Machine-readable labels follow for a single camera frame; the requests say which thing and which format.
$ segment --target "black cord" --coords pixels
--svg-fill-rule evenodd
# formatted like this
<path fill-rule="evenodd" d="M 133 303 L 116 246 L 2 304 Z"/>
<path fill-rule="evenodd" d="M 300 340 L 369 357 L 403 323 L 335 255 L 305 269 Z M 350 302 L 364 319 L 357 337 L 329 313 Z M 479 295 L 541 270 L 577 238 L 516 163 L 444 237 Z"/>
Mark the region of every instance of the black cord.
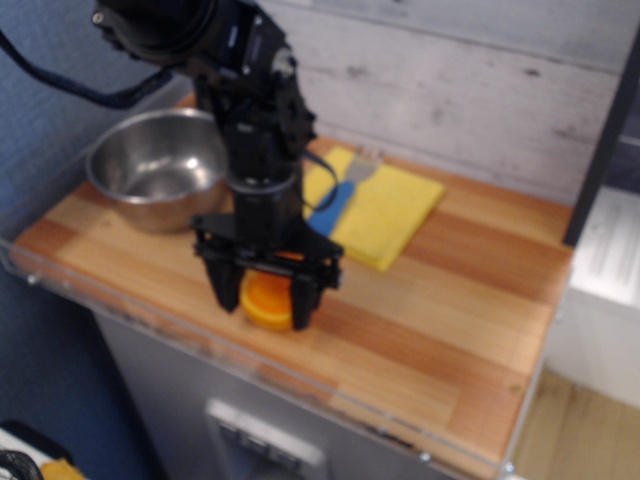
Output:
<path fill-rule="evenodd" d="M 323 203 L 321 203 L 320 205 L 313 206 L 307 203 L 307 201 L 304 198 L 302 199 L 302 203 L 304 203 L 307 207 L 311 208 L 314 212 L 322 212 L 323 210 L 326 210 L 327 208 L 329 208 L 329 206 L 336 199 L 336 195 L 338 194 L 338 183 L 340 183 L 340 180 L 338 180 L 338 174 L 333 169 L 333 167 L 324 158 L 320 157 L 319 155 L 316 155 L 315 153 L 310 152 L 309 150 L 305 150 L 304 152 L 302 152 L 302 156 L 305 157 L 307 160 L 310 160 L 316 165 L 327 170 L 333 177 L 333 187 L 331 188 L 331 192 L 329 193 L 329 196 L 326 198 L 326 200 Z"/>
<path fill-rule="evenodd" d="M 0 450 L 0 468 L 7 470 L 11 479 L 44 480 L 40 469 L 26 453 Z"/>
<path fill-rule="evenodd" d="M 2 29 L 0 29 L 0 47 L 20 68 L 36 80 L 50 87 L 84 98 L 92 103 L 118 110 L 131 108 L 142 98 L 155 92 L 171 80 L 171 72 L 168 68 L 163 68 L 134 87 L 126 88 L 115 93 L 101 93 L 74 80 L 32 64 L 16 50 L 2 32 Z"/>

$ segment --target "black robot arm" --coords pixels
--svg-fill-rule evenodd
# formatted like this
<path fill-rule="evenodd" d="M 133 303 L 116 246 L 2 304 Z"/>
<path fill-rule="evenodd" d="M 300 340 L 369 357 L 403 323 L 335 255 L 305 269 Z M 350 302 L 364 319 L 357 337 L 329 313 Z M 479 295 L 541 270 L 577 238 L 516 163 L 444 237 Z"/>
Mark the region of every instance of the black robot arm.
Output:
<path fill-rule="evenodd" d="M 294 328 L 339 285 L 342 248 L 302 218 L 301 158 L 314 115 L 284 32 L 249 0 L 100 0 L 93 23 L 116 48 L 193 78 L 229 157 L 232 214 L 193 219 L 218 302 L 238 304 L 244 270 L 292 279 Z"/>

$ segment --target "stainless steel bowl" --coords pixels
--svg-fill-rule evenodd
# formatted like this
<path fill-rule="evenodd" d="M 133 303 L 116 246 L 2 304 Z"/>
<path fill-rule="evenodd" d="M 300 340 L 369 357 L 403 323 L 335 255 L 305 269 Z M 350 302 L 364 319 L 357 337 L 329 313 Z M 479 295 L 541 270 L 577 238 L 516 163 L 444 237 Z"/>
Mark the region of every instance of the stainless steel bowl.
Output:
<path fill-rule="evenodd" d="M 187 228 L 215 211 L 227 191 L 226 151 L 213 117 L 193 109 L 134 116 L 102 135 L 89 152 L 87 175 L 136 227 Z"/>

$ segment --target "white wooden wall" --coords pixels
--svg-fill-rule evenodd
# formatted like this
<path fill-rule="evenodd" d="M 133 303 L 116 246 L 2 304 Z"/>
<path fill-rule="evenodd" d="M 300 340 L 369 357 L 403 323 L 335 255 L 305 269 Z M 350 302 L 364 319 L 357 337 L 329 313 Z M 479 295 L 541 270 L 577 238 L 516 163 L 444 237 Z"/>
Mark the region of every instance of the white wooden wall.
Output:
<path fill-rule="evenodd" d="M 635 0 L 260 3 L 319 133 L 567 204 L 640 16 Z"/>

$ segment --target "wooden surface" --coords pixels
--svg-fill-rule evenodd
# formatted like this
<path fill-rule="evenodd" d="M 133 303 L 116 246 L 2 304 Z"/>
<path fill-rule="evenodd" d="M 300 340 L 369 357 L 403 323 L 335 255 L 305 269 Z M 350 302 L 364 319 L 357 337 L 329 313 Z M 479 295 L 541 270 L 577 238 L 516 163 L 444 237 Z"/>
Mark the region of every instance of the wooden surface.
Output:
<path fill-rule="evenodd" d="M 634 0 L 262 0 L 617 72 L 638 25 Z"/>
<path fill-rule="evenodd" d="M 566 46 L 586 47 L 572 42 L 586 36 L 598 43 L 599 35 L 588 25 L 586 31 L 576 25 L 585 16 L 602 29 L 599 34 L 613 27 L 606 34 L 627 36 L 620 22 L 608 23 L 600 11 L 631 19 L 624 12 L 635 8 L 635 22 L 640 15 L 636 3 L 337 3 L 268 0 L 263 5 L 287 33 L 299 61 L 302 93 L 318 114 L 319 133 L 573 205 L 619 81 L 617 70 L 514 51 L 512 37 L 503 39 L 505 48 L 477 38 L 470 41 L 465 34 L 474 27 L 502 33 L 513 27 L 526 34 L 520 25 L 533 25 L 535 16 L 526 10 L 534 9 L 553 20 L 537 17 L 539 30 L 532 39 L 542 39 L 545 28 L 559 25 L 571 39 Z M 400 23 L 392 13 L 383 15 L 383 8 L 407 16 Z M 482 9 L 487 14 L 492 8 L 499 14 L 473 13 Z M 436 21 L 438 15 L 452 21 L 469 15 L 476 23 L 455 29 L 449 24 L 447 32 L 429 33 L 426 17 Z M 578 30 L 569 31 L 569 24 Z"/>
<path fill-rule="evenodd" d="M 639 451 L 640 410 L 545 371 L 513 461 L 527 480 L 627 480 Z"/>
<path fill-rule="evenodd" d="M 314 149 L 332 145 L 321 139 Z M 89 303 L 107 303 L 201 352 L 223 357 L 211 335 L 246 348 L 253 357 L 230 348 L 223 360 L 235 355 L 268 382 L 489 478 L 496 472 L 488 464 L 503 460 L 511 440 L 567 278 L 572 252 L 560 241 L 570 211 L 388 161 L 443 182 L 445 198 L 388 272 L 345 260 L 344 285 L 325 295 L 301 333 L 264 331 L 240 310 L 223 313 L 192 254 L 191 232 L 138 232 L 89 185 L 16 242 L 72 274 L 14 260 L 41 277 L 64 277 L 64 288 Z"/>

